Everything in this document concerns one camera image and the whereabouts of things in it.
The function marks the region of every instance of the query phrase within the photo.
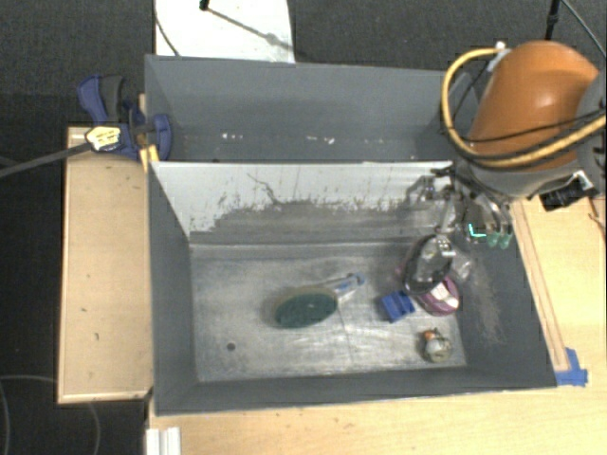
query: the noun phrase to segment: green sponge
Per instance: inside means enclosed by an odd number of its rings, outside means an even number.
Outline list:
[[[302,288],[281,299],[274,319],[283,328],[300,329],[322,322],[338,309],[338,300],[328,288]]]

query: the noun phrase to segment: black carpet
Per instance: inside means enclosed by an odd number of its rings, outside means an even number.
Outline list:
[[[550,0],[288,0],[302,62],[444,69],[472,46],[542,38]],[[605,45],[606,0],[570,0]],[[76,84],[121,74],[143,89],[153,51],[153,0],[0,0],[0,155],[27,160],[64,146],[85,121]],[[601,58],[561,10],[555,40]],[[61,164],[0,180],[0,376],[56,373],[61,278]],[[87,454],[94,423],[86,407],[58,409],[52,386],[3,383],[11,454]],[[100,454],[141,451],[142,403],[98,404]],[[6,427],[0,421],[0,444]]]

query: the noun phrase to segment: clamp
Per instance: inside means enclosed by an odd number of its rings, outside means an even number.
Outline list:
[[[139,150],[156,133],[160,160],[171,153],[173,132],[166,115],[154,115],[151,123],[138,106],[121,97],[124,78],[94,74],[78,85],[78,101],[95,125],[85,137],[95,152],[123,155],[138,160]]]

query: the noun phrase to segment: bin floor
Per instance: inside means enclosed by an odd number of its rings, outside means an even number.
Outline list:
[[[190,245],[193,334],[201,382],[414,370],[466,365],[455,316],[416,306],[390,323],[377,301],[400,289],[395,268],[411,242]],[[366,283],[328,319],[301,329],[275,325],[273,308],[289,289],[361,273]],[[438,328],[451,358],[421,356],[421,333]]]

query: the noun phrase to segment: white paper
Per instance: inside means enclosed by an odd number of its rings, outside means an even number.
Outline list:
[[[286,0],[156,0],[156,14],[181,56],[294,63]],[[174,53],[156,25],[156,54]]]

